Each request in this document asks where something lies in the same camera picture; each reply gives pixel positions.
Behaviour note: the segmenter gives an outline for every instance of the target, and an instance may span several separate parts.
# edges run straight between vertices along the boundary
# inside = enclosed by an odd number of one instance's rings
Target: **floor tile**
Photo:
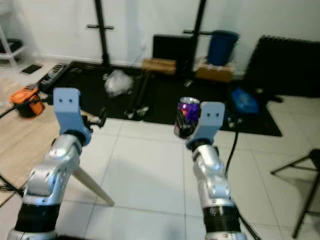
[[[219,148],[220,158],[225,163],[230,148]],[[186,214],[202,216],[196,178],[192,171],[191,153],[184,152],[185,209]],[[249,150],[236,150],[229,169],[232,195],[243,216],[254,224],[277,225],[272,206],[253,155]]]
[[[95,134],[118,135],[122,126],[123,120],[108,118],[102,128],[92,126]]]
[[[116,136],[93,134],[90,144],[83,148],[80,167],[99,185],[105,175]],[[97,195],[71,176],[66,187],[64,199],[69,201],[94,203]]]
[[[263,240],[283,240],[281,232],[276,226],[252,225],[253,229]],[[247,229],[241,225],[241,230],[246,234],[247,240],[254,240]],[[204,239],[206,228],[202,218],[186,217],[186,240]]]
[[[18,213],[22,199],[18,195],[13,196],[2,207],[0,207],[0,239],[7,239],[8,233],[17,222]]]
[[[299,155],[309,152],[312,148],[302,130],[289,113],[275,112],[272,114],[282,137],[246,134],[246,140],[252,150],[287,155]]]
[[[174,134],[174,126],[144,121],[124,121],[120,136],[148,140],[183,142]]]
[[[291,236],[293,228],[281,228],[284,240],[294,240]],[[316,229],[301,229],[296,237],[296,240],[320,240],[320,230]]]
[[[284,96],[284,105],[289,113],[320,115],[320,98]]]
[[[183,215],[96,205],[85,238],[184,240],[185,218]]]
[[[280,113],[286,113],[288,112],[287,108],[286,108],[286,103],[285,102],[275,102],[275,101],[269,101],[267,103],[267,108],[269,110],[269,112],[275,113],[275,112],[280,112]]]
[[[10,67],[0,67],[1,75],[3,77],[6,77],[8,79],[13,79],[15,81],[19,81],[22,85],[29,85],[34,84],[37,81],[39,81],[43,76],[45,76],[56,64],[57,61],[55,60],[44,60],[37,62],[39,64],[42,64],[42,68],[39,70],[31,73],[31,74],[21,74],[20,71],[24,68],[28,67],[32,63],[23,63],[21,66],[19,66],[17,69],[10,68]]]
[[[231,148],[234,144],[235,140],[235,133],[231,131],[218,131],[217,134],[214,136],[214,146],[218,147],[227,147]],[[238,140],[237,140],[237,149],[250,149],[250,145],[247,141],[247,138],[243,133],[239,134]]]
[[[184,214],[182,144],[119,137],[102,188],[116,206]]]
[[[270,174],[270,171],[286,163],[293,162],[297,157],[264,152],[253,152],[253,154],[263,177],[278,224],[281,227],[294,227],[301,207],[305,202],[307,194],[309,194],[315,173],[288,168],[274,176]],[[320,211],[319,191],[317,191],[315,200],[313,201],[311,208],[313,211]],[[317,221],[316,217],[306,215],[302,227],[313,227]]]
[[[292,114],[292,117],[312,146],[320,148],[320,115]]]
[[[88,203],[64,201],[56,222],[59,235],[83,238],[90,220],[94,205]]]

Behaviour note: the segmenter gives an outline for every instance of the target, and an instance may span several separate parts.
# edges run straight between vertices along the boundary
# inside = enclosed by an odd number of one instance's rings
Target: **purple can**
[[[200,101],[193,97],[182,97],[178,104],[174,133],[182,139],[195,130],[200,116]]]

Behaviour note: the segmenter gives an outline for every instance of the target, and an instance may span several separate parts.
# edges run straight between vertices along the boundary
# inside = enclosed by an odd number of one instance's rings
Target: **plastic bag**
[[[129,94],[134,84],[133,78],[126,75],[122,70],[114,70],[109,76],[103,76],[103,78],[106,79],[104,87],[110,98],[125,93]]]

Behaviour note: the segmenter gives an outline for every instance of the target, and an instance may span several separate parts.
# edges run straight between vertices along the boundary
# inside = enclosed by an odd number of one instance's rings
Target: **blue object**
[[[215,66],[228,63],[231,53],[239,39],[239,34],[233,31],[216,30],[212,33],[207,60]]]
[[[91,140],[91,132],[85,126],[80,109],[80,91],[76,88],[57,87],[53,90],[53,106],[60,125],[60,134],[68,131],[81,133],[84,146]]]
[[[186,147],[191,150],[198,140],[208,140],[214,143],[214,136],[224,123],[225,105],[222,102],[203,101],[200,105],[201,114],[192,135],[186,140]]]
[[[257,100],[249,93],[241,88],[237,88],[232,92],[232,99],[235,103],[235,108],[241,114],[259,114],[259,105]]]

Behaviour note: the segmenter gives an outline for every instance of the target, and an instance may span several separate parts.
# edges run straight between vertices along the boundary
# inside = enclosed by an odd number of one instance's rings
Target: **wooden block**
[[[176,72],[176,61],[160,58],[145,58],[142,69],[146,71],[174,74]]]

